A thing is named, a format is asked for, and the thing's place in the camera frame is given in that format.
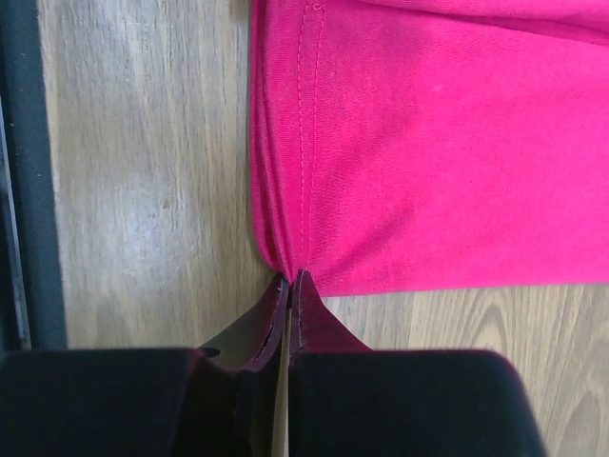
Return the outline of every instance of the pink garment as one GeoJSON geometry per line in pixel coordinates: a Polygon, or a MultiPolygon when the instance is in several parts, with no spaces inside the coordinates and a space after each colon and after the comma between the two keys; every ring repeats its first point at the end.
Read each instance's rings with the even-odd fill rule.
{"type": "Polygon", "coordinates": [[[323,295],[609,280],[606,0],[252,0],[265,261],[323,295]]]}

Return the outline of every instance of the wooden table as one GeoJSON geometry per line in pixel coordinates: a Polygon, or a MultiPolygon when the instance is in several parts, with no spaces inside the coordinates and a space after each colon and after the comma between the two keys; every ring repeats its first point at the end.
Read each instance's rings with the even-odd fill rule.
{"type": "MultiPolygon", "coordinates": [[[[270,278],[247,202],[247,0],[38,3],[70,345],[197,345],[270,278]]],[[[609,287],[326,302],[376,348],[505,354],[551,455],[609,455],[609,287]]]]}

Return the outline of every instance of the black strip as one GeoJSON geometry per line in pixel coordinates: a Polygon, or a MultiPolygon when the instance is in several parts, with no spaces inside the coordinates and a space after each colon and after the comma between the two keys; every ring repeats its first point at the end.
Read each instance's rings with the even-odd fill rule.
{"type": "Polygon", "coordinates": [[[0,95],[33,348],[66,348],[36,0],[0,0],[0,95]]]}

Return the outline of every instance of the fabric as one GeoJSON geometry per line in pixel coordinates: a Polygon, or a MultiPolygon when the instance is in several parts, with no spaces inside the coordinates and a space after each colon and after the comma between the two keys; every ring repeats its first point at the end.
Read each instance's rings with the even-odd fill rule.
{"type": "Polygon", "coordinates": [[[322,295],[609,280],[606,0],[252,0],[253,225],[322,295]]]}

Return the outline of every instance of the stitched seam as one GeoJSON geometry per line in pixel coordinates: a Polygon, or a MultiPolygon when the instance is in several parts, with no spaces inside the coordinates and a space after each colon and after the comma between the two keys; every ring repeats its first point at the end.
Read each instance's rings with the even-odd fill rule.
{"type": "Polygon", "coordinates": [[[303,50],[303,34],[305,32],[306,10],[310,0],[307,0],[303,9],[303,22],[301,24],[301,32],[298,37],[298,55],[296,62],[296,81],[298,85],[298,124],[301,139],[301,244],[299,257],[303,256],[303,245],[305,242],[305,141],[303,139],[303,88],[301,84],[301,58],[303,50]]]}
{"type": "Polygon", "coordinates": [[[308,229],[306,236],[306,261],[304,262],[304,268],[308,266],[308,261],[311,255],[311,212],[313,207],[313,185],[315,183],[315,159],[317,156],[317,82],[318,82],[318,69],[320,65],[320,49],[322,48],[322,31],[324,30],[325,24],[325,8],[324,15],[322,16],[322,24],[320,24],[320,32],[317,35],[317,55],[315,56],[315,75],[314,75],[314,87],[313,87],[313,157],[312,157],[312,167],[311,167],[311,185],[310,185],[310,196],[308,199],[308,229]]]}

